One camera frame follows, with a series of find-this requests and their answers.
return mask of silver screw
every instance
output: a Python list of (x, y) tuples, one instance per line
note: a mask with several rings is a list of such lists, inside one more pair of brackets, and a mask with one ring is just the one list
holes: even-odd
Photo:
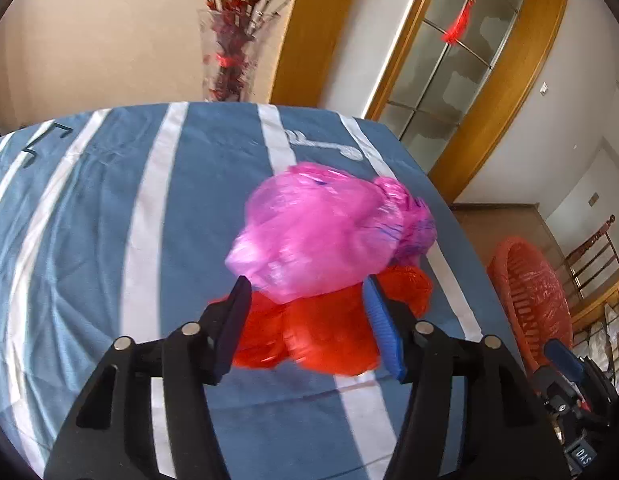
[(495, 335), (488, 335), (485, 338), (485, 346), (491, 348), (492, 350), (500, 348), (502, 344), (503, 342)]
[(192, 321), (190, 323), (184, 324), (180, 331), (185, 335), (196, 335), (198, 332), (200, 332), (200, 325)]
[(126, 350), (131, 346), (131, 337), (127, 337), (124, 335), (123, 337), (119, 337), (116, 341), (113, 342), (113, 347), (116, 350)]
[(433, 324), (427, 321), (419, 321), (416, 323), (416, 332), (423, 335), (430, 335), (433, 332)]

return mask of blue gripper pad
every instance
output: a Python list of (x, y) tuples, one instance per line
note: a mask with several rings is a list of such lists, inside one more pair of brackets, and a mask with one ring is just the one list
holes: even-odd
[(389, 313), (387, 298), (374, 276), (369, 276), (363, 282), (363, 304), (385, 368), (394, 378), (402, 381), (407, 374), (403, 340)]

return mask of white stripe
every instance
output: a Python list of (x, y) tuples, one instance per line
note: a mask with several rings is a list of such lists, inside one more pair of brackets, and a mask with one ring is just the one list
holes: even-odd
[(341, 118), (341, 123), (343, 126), (347, 128), (347, 131), (350, 133), (350, 136), (353, 137), (353, 140), (361, 147), (361, 150), (369, 160), (372, 168), (378, 173), (380, 176), (390, 176), (391, 178), (396, 178), (396, 175), (391, 168), (385, 163), (379, 150), (377, 150), (374, 145), (369, 142), (367, 136), (361, 130), (361, 126), (358, 124), (358, 121), (353, 117), (347, 117), (339, 114)]
[[(160, 338), (160, 263), (164, 212), (174, 158), (189, 103), (171, 103), (145, 163), (129, 235), (120, 297), (120, 330), (137, 343)], [(152, 380), (152, 427), (158, 470), (175, 477), (167, 434), (163, 381)]]
[[(273, 173), (278, 174), (296, 165), (296, 155), (289, 147), (276, 107), (259, 105), (258, 108), (270, 164)], [(396, 435), (387, 415), (381, 386), (372, 372), (358, 377), (334, 376), (334, 382), (369, 480), (382, 480), (396, 445)]]
[(282, 173), (290, 166), (295, 166), (296, 155), (289, 145), (285, 128), (282, 127), (278, 108), (274, 105), (258, 105), (258, 116), (273, 174)]
[(4, 136), (3, 139), (1, 139), (1, 141), (0, 141), (0, 153), (4, 150), (4, 147), (9, 142), (9, 139), (11, 139), (13, 137), (13, 135), (14, 135), (14, 132), (11, 132), (10, 134), (7, 134), (6, 136)]
[(476, 321), (474, 312), (469, 307), (465, 294), (459, 285), (456, 276), (451, 271), (443, 252), (441, 251), (438, 241), (433, 243), (433, 246), (427, 253), (427, 261), (432, 267), (436, 279), (441, 284), (441, 288), (445, 293), (449, 306), (457, 318), (465, 334), (465, 339), (468, 341), (480, 341), (483, 338), (483, 333), (480, 330), (480, 325)]
[[(49, 218), (54, 211), (58, 197), (62, 192), (65, 182), (83, 153), (87, 143), (94, 137), (98, 128), (104, 121), (109, 110), (94, 112), (89, 122), (71, 143), (65, 156), (60, 160), (56, 170), (49, 179), (45, 191), (42, 193), (36, 211), (32, 215), (25, 238), (20, 247), (20, 252), (14, 265), (14, 277), (9, 295), (9, 314), (7, 319), (7, 334), (5, 341), (6, 364), (8, 372), (9, 398), (13, 406), (14, 419), (18, 430), (33, 440), (23, 439), (25, 455), (32, 469), (42, 476), (44, 460), (40, 447), (35, 442), (30, 409), (27, 404), (25, 391), (26, 377), (24, 374), (25, 361), (25, 335), (27, 324), (27, 312), (29, 306), (29, 289), (32, 273), (42, 235), (47, 227)], [(39, 131), (44, 132), (46, 127), (41, 126)]]
[(334, 380), (367, 476), (382, 480), (397, 440), (381, 386), (373, 372)]
[[(30, 139), (27, 141), (27, 144), (33, 142), (39, 136), (45, 133), (53, 122), (54, 121), (52, 120), (52, 121), (45, 121), (44, 123), (42, 123), (38, 127), (38, 130), (36, 130), (34, 134), (30, 137)], [(0, 203), (3, 200), (3, 196), (5, 192), (7, 191), (7, 188), (9, 187), (12, 180), (14, 179), (14, 176), (16, 176), (16, 171), (20, 169), (20, 167), (25, 162), (25, 159), (28, 156), (31, 156), (31, 155), (29, 153), (19, 152), (18, 155), (16, 156), (16, 159), (10, 164), (9, 169), (7, 170), (7, 173), (4, 174), (3, 179), (0, 181)]]

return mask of flower arrangement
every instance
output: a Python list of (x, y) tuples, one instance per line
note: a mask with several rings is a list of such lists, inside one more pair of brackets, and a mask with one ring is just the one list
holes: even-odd
[(205, 0), (209, 8), (208, 28), (215, 43), (215, 56), (208, 52), (208, 47), (203, 57), (208, 68), (214, 65), (214, 75), (204, 83), (210, 100), (241, 101), (246, 97), (248, 72), (253, 71), (257, 57), (253, 43), (293, 0), (283, 0), (277, 5), (274, 1)]

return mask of beige wall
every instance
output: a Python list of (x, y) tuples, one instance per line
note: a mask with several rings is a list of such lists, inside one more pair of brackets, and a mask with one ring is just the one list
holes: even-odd
[[(1, 127), (200, 100), (202, 7), (203, 0), (14, 0), (0, 23)], [(290, 9), (264, 49), (255, 101), (269, 99)]]

